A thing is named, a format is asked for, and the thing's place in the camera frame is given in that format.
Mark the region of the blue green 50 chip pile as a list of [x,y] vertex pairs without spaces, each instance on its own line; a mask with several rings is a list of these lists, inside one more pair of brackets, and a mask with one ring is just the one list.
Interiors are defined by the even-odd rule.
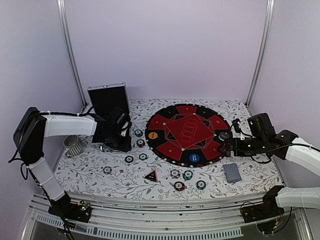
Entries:
[[140,129],[136,129],[134,131],[134,134],[135,134],[136,137],[142,137],[143,136],[143,131],[140,130]]
[[206,183],[203,180],[196,182],[196,187],[198,190],[204,190],[206,188]]
[[182,174],[182,177],[185,181],[189,181],[192,179],[193,177],[193,172],[190,171],[190,170],[186,170],[183,174]]

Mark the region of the blue card deck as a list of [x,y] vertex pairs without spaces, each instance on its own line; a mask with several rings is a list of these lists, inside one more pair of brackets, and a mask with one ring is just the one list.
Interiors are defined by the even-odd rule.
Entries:
[[234,184],[242,180],[236,163],[224,164],[222,167],[226,176],[226,180],[229,184]]

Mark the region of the red black 100 chip pile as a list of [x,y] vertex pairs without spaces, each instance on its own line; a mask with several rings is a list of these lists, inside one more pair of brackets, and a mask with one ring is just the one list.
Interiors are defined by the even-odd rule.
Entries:
[[177,181],[173,185],[174,189],[178,192],[183,191],[185,189],[185,184],[181,181]]
[[136,144],[137,144],[138,147],[142,148],[142,147],[145,146],[146,143],[145,143],[145,141],[143,139],[138,139],[136,141]]

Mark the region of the blue small blind button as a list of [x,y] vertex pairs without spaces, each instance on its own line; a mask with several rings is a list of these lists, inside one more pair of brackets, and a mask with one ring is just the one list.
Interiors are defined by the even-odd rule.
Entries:
[[193,163],[197,163],[200,161],[200,156],[198,154],[193,153],[189,156],[189,160]]

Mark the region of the orange big blind button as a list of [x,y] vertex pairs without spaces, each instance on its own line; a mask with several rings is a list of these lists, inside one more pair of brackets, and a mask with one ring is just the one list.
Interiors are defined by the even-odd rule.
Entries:
[[158,138],[158,134],[156,132],[150,132],[148,134],[148,138],[151,139],[151,140],[155,140]]

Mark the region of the blue white 10 chip pile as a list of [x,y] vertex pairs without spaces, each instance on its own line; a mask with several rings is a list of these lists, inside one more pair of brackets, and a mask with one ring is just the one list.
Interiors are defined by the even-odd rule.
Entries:
[[170,176],[173,178],[173,179],[178,179],[181,174],[178,170],[176,169],[173,169],[171,172],[170,172]]

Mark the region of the red black 100 chip stack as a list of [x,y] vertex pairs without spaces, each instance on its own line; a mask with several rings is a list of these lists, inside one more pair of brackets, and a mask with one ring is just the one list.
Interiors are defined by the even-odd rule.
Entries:
[[134,161],[134,157],[128,155],[128,156],[125,157],[124,160],[125,160],[126,163],[132,163]]

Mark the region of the blue green 50 chip stack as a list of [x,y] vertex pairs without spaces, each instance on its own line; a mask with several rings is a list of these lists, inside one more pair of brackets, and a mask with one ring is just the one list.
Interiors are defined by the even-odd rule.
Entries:
[[147,156],[145,153],[141,153],[138,157],[139,157],[139,159],[142,160],[142,161],[148,159],[148,156]]

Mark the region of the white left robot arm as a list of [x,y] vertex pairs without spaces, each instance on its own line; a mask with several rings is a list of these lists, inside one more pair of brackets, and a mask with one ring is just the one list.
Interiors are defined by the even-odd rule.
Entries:
[[16,152],[9,161],[22,161],[38,185],[55,201],[55,209],[63,217],[70,217],[75,211],[74,205],[63,198],[66,192],[56,179],[53,167],[48,161],[46,151],[49,144],[54,139],[61,140],[67,136],[91,137],[93,143],[128,152],[132,147],[131,125],[130,115],[118,107],[102,116],[90,111],[40,111],[31,106],[13,133]]

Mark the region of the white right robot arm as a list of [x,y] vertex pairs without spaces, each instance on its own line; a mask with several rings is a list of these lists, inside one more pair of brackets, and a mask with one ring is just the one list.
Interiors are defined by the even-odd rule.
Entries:
[[[297,134],[282,130],[275,132],[267,113],[256,114],[247,120],[251,137],[233,137],[230,130],[223,130],[218,137],[222,146],[218,151],[224,157],[253,157],[265,155],[300,165],[310,172],[320,174],[320,150],[307,143]],[[258,213],[269,218],[279,208],[298,207],[319,209],[319,187],[292,188],[277,185],[262,198]]]

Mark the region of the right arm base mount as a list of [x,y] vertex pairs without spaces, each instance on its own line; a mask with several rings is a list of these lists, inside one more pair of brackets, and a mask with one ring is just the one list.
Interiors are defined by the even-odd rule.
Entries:
[[249,201],[244,202],[239,211],[245,223],[265,220],[285,213],[282,207],[278,207],[276,197],[271,193],[266,193],[260,204],[254,204]]

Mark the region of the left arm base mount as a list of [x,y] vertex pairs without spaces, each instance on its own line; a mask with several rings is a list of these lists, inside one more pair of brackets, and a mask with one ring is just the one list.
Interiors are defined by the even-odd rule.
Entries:
[[72,203],[68,198],[61,198],[57,201],[52,201],[48,213],[62,219],[88,223],[91,218],[92,207],[88,201],[81,200],[77,203]]

